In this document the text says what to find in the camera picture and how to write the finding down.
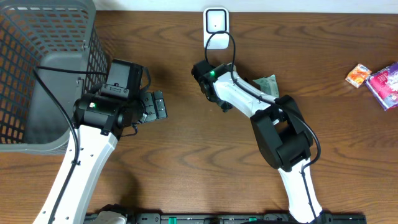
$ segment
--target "purple package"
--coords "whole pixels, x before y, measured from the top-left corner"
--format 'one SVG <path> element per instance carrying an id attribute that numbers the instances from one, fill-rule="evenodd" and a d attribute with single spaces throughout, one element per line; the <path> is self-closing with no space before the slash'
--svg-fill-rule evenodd
<path id="1" fill-rule="evenodd" d="M 365 85 L 384 110 L 398 106 L 398 63 L 371 75 Z"/>

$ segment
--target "gray basket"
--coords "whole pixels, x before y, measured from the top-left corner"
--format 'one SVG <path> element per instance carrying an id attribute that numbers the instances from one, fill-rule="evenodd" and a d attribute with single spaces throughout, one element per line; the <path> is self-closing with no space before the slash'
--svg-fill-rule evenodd
<path id="1" fill-rule="evenodd" d="M 32 74 L 36 65 L 106 72 L 91 0 L 0 0 L 0 151 L 61 154 L 68 125 Z M 105 76 L 39 70 L 72 116 L 75 101 Z"/>

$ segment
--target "white wall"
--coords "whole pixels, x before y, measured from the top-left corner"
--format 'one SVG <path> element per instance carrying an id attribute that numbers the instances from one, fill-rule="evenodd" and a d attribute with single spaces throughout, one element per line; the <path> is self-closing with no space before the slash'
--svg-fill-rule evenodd
<path id="1" fill-rule="evenodd" d="M 97 10 L 398 13 L 398 0 L 94 0 Z"/>

